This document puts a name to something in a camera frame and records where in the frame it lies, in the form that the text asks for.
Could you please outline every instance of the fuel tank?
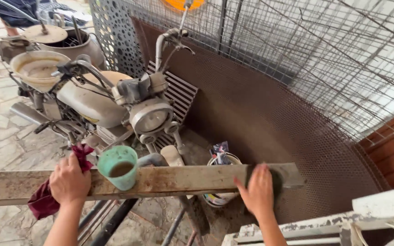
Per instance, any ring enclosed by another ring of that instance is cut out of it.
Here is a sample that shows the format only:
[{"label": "fuel tank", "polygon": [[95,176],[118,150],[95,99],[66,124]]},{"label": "fuel tank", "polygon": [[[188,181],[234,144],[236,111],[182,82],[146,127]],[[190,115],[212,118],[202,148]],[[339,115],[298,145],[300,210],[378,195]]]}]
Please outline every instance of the fuel tank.
[{"label": "fuel tank", "polygon": [[[114,85],[119,80],[131,79],[132,77],[114,71],[101,72]],[[92,74],[85,74],[86,79],[101,86],[97,78]],[[57,98],[69,107],[77,111],[82,117],[105,128],[118,126],[123,118],[128,115],[127,109],[117,105],[110,98],[99,95],[104,94],[96,87],[89,84],[80,84],[78,81],[68,81],[58,92]]]}]

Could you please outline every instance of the white bucket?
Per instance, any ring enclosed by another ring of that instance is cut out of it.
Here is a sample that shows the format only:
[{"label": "white bucket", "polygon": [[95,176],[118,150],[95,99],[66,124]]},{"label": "white bucket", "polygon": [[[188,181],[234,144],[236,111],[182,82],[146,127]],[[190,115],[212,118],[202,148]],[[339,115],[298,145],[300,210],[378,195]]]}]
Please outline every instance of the white bucket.
[{"label": "white bucket", "polygon": [[[226,153],[227,158],[230,160],[231,165],[242,165],[241,161],[235,155]],[[214,165],[216,158],[212,158],[207,163],[208,166]],[[230,200],[236,198],[239,195],[238,192],[233,193],[216,193],[216,194],[205,194],[203,195],[204,200],[207,204],[214,208],[221,208],[226,205]]]},{"label": "white bucket", "polygon": [[45,93],[60,80],[60,76],[51,76],[52,72],[57,71],[56,65],[68,61],[70,59],[60,53],[37,50],[15,56],[10,61],[10,67],[24,83]]}]

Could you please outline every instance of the hand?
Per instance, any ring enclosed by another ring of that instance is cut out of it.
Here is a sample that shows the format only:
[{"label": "hand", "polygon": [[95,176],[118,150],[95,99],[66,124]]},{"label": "hand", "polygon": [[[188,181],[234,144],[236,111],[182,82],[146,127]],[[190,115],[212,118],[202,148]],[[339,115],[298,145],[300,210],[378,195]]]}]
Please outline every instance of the hand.
[{"label": "hand", "polygon": [[63,158],[56,165],[49,178],[49,186],[54,199],[62,207],[73,202],[84,203],[91,187],[91,172],[83,173],[74,153]]},{"label": "hand", "polygon": [[273,181],[267,164],[259,164],[252,172],[249,186],[246,189],[235,177],[234,182],[247,209],[260,220],[269,214],[273,215]]}]

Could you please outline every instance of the motorcycle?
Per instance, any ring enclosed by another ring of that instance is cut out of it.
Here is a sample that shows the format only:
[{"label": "motorcycle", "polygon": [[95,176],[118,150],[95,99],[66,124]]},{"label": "motorcycle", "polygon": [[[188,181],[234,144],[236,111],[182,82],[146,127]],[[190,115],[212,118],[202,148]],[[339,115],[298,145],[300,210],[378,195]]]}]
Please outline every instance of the motorcycle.
[{"label": "motorcycle", "polygon": [[10,110],[36,124],[35,134],[50,128],[67,139],[68,146],[87,143],[97,155],[114,145],[129,145],[133,133],[150,153],[156,152],[157,137],[170,134],[179,153],[185,155],[173,102],[165,97],[168,59],[162,64],[162,51],[170,45],[174,46],[170,56],[180,49],[194,54],[181,43],[188,35],[181,27],[158,37],[156,72],[140,78],[100,71],[88,55],[70,60],[57,52],[39,50],[40,46],[23,39],[23,49],[10,53],[18,53],[10,59],[10,66],[21,81],[10,76],[19,85],[19,95],[29,98],[32,107],[17,102]]}]

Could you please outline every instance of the orange object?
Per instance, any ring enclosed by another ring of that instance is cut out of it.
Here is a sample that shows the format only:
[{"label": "orange object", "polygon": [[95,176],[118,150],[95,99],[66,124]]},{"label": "orange object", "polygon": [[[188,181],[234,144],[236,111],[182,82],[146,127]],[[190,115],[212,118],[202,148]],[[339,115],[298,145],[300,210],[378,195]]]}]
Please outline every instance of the orange object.
[{"label": "orange object", "polygon": [[[161,1],[168,7],[173,8],[174,10],[185,11],[185,8],[183,7],[183,5],[185,4],[185,0],[161,0]],[[204,3],[205,0],[194,0],[189,10],[198,9]]]}]

